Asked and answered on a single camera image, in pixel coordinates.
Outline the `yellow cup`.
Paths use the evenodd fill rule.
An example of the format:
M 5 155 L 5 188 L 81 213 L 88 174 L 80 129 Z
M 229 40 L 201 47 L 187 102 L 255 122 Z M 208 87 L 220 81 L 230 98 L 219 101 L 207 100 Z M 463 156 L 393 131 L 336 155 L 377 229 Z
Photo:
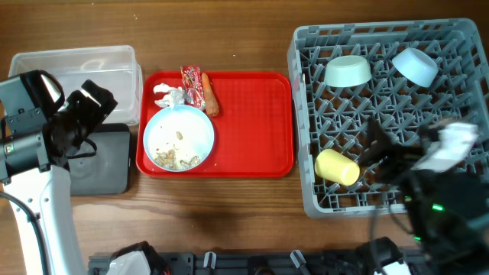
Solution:
M 357 163 L 333 149 L 319 153 L 314 170 L 317 176 L 344 186 L 356 183 L 361 171 Z

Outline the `light blue bowl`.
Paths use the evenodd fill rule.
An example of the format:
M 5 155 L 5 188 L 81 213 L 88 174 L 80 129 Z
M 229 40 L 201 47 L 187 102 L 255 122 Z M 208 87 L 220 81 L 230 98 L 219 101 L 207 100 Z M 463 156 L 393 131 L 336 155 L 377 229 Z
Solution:
M 405 78 L 423 88 L 430 87 L 438 73 L 436 62 L 416 48 L 406 48 L 392 59 L 392 63 Z

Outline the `green bowl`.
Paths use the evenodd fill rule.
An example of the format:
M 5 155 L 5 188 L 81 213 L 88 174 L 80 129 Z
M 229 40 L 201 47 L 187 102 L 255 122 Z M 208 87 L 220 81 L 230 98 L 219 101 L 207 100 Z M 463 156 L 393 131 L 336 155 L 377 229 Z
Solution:
M 348 55 L 336 57 L 326 65 L 324 82 L 327 86 L 345 88 L 365 84 L 371 77 L 370 65 L 364 57 Z

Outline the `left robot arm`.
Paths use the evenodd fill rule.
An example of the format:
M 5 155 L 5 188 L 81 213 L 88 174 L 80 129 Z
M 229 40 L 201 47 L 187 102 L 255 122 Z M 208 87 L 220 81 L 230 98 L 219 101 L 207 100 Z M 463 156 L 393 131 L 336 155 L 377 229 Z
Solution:
M 1 83 L 1 196 L 10 202 L 29 274 L 84 274 L 70 201 L 70 165 L 117 105 L 92 80 L 65 96 L 44 70 Z

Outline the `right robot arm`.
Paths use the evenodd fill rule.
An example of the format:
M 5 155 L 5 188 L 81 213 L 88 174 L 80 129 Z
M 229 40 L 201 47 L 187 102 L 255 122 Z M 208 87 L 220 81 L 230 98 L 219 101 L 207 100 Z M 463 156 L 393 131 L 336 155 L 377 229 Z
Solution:
M 437 274 L 488 272 L 488 185 L 455 168 L 478 139 L 472 123 L 444 120 L 418 130 L 421 144 L 394 143 L 374 118 L 359 158 L 378 183 L 401 192 L 412 234 Z

